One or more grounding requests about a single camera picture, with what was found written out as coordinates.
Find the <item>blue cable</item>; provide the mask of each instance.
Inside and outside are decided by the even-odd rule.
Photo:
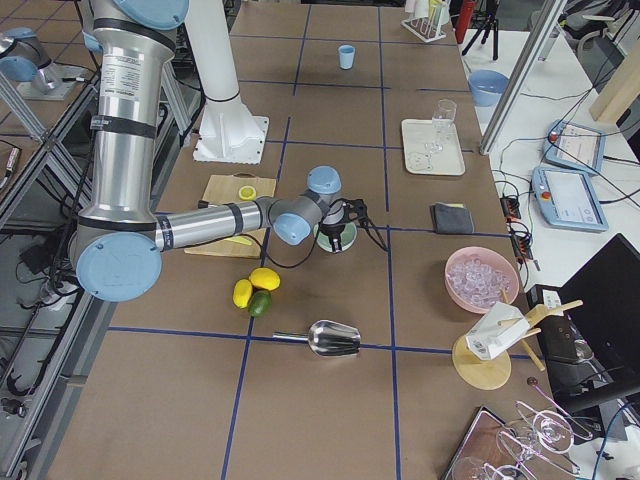
[[[596,458],[596,464],[593,467],[593,476],[591,477],[591,480],[596,480],[596,473],[598,472],[598,464],[600,463],[600,459],[602,458],[602,455],[604,453],[604,447],[607,445],[607,439],[609,438],[609,432],[611,431],[611,427],[613,426],[613,423],[616,421],[616,419],[620,416],[620,414],[624,410],[626,410],[627,408],[629,408],[631,406],[631,403],[632,402],[628,402],[628,403],[625,403],[624,405],[622,405],[618,409],[616,414],[613,416],[611,421],[609,422],[609,425],[607,425],[607,430],[604,432],[604,438],[602,439],[602,446],[600,447],[600,450],[598,451],[598,457]]]

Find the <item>blue bucket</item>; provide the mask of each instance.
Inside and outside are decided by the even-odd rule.
[[[490,107],[498,103],[507,89],[509,78],[493,70],[477,70],[469,75],[469,87],[476,107]]]

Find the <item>blue joint cap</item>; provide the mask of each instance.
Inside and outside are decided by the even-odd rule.
[[[340,182],[340,175],[335,168],[323,165],[309,172],[307,187],[312,192],[333,195],[342,189],[342,182]]]
[[[87,292],[108,302],[139,297],[158,280],[160,250],[140,233],[116,232],[94,240],[80,255],[76,273]]]
[[[98,42],[98,39],[93,35],[82,32],[84,36],[84,46],[87,47],[87,50],[94,53],[102,53],[102,45]]]
[[[0,72],[14,82],[30,82],[38,72],[38,67],[26,58],[4,57],[0,58]]]
[[[273,224],[273,229],[289,245],[299,245],[311,233],[309,223],[296,213],[280,215]]]
[[[173,30],[184,22],[189,0],[114,0],[126,15],[154,30]]]
[[[35,38],[36,32],[29,27],[16,27],[4,32],[6,37],[12,37],[18,40],[23,38]]]

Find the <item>pink bowl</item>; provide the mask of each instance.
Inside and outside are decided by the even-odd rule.
[[[447,292],[451,296],[451,299],[456,302],[460,307],[465,310],[473,313],[487,313],[489,311],[488,308],[481,308],[476,305],[473,305],[465,300],[463,300],[454,290],[453,286],[450,284],[449,278],[447,277],[447,273],[452,265],[458,263],[460,259],[463,257],[471,257],[472,255],[478,256],[482,263],[486,263],[494,270],[500,270],[504,273],[511,284],[511,288],[509,292],[507,292],[507,303],[511,304],[518,296],[519,289],[519,276],[518,272],[516,272],[513,265],[509,263],[509,261],[504,258],[499,253],[494,252],[493,250],[489,250],[484,247],[465,247],[460,250],[456,250],[451,254],[449,259],[447,260],[447,264],[444,267],[445,275],[444,275],[444,285],[447,288]]]

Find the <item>white cup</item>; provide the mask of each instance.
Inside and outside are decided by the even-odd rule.
[[[338,47],[338,56],[340,57],[340,68],[349,70],[353,67],[353,59],[356,56],[356,47],[353,45],[340,45]]]

